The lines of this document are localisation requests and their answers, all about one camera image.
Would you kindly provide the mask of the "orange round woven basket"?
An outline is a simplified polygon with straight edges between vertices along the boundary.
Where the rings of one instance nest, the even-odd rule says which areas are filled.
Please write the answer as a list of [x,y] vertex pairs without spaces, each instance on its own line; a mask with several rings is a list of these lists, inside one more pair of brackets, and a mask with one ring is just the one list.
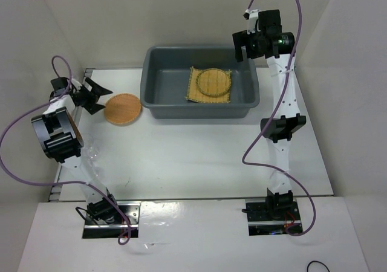
[[105,104],[104,116],[114,125],[127,125],[134,122],[141,114],[140,99],[129,93],[117,94]]

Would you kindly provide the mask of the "green-rimmed round bamboo tray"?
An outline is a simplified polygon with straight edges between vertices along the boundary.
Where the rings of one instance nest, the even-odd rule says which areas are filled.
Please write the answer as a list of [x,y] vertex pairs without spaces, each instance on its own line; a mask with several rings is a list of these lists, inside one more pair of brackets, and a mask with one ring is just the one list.
[[195,79],[200,93],[210,97],[220,97],[227,94],[232,86],[231,70],[224,71],[218,68],[202,70]]

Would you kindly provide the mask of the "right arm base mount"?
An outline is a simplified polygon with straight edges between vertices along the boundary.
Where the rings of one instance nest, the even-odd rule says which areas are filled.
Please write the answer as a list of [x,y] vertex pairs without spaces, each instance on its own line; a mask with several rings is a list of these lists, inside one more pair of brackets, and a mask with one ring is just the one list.
[[284,235],[303,232],[298,204],[294,201],[290,208],[270,214],[264,199],[246,199],[241,212],[246,215],[250,236]]

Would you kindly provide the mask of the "square bamboo mat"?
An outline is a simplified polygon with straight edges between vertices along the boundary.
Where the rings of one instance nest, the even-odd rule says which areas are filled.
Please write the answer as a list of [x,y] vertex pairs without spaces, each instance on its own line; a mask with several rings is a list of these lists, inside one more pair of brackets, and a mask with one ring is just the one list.
[[187,86],[186,100],[195,102],[195,103],[210,103],[210,104],[229,103],[231,89],[227,94],[220,97],[210,97],[199,92],[195,84],[195,79],[197,78],[197,75],[199,74],[200,71],[202,70],[196,69],[194,67],[190,68],[190,77],[189,77],[189,82]]

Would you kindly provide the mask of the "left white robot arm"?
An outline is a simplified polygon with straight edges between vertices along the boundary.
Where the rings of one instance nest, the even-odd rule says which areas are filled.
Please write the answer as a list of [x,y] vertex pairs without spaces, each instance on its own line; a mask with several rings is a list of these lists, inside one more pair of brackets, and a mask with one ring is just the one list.
[[96,224],[112,224],[120,217],[120,207],[111,203],[115,202],[113,195],[98,179],[91,160],[83,154],[85,142],[72,116],[77,107],[84,108],[91,115],[101,111],[104,106],[98,104],[99,98],[112,94],[112,91],[89,77],[83,84],[72,79],[71,88],[67,88],[68,79],[65,77],[51,80],[51,85],[53,92],[48,109],[31,119],[42,150],[48,158],[67,168],[74,181],[83,182],[80,188],[86,199],[88,220]]

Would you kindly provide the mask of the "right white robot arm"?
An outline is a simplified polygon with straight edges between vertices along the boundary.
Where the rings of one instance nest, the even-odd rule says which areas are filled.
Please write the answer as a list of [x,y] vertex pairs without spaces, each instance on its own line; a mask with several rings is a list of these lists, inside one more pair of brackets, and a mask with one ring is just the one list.
[[293,192],[287,173],[290,170],[289,151],[293,134],[306,124],[296,98],[293,33],[284,32],[279,10],[247,10],[247,29],[233,34],[235,57],[264,57],[273,87],[273,113],[261,120],[261,134],[267,140],[269,157],[274,164],[270,175],[265,212],[279,220],[290,212]]

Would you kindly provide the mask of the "clear plastic cup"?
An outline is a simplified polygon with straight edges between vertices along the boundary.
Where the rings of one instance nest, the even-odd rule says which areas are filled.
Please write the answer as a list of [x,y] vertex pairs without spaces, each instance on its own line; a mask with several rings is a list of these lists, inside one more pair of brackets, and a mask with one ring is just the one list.
[[93,161],[91,161],[87,158],[87,159],[82,161],[82,166],[83,166],[86,174],[90,178],[100,178],[99,169],[96,167],[96,165],[93,163]]
[[99,155],[99,148],[94,137],[90,134],[84,134],[82,138],[84,143],[82,154],[90,160],[96,160]]

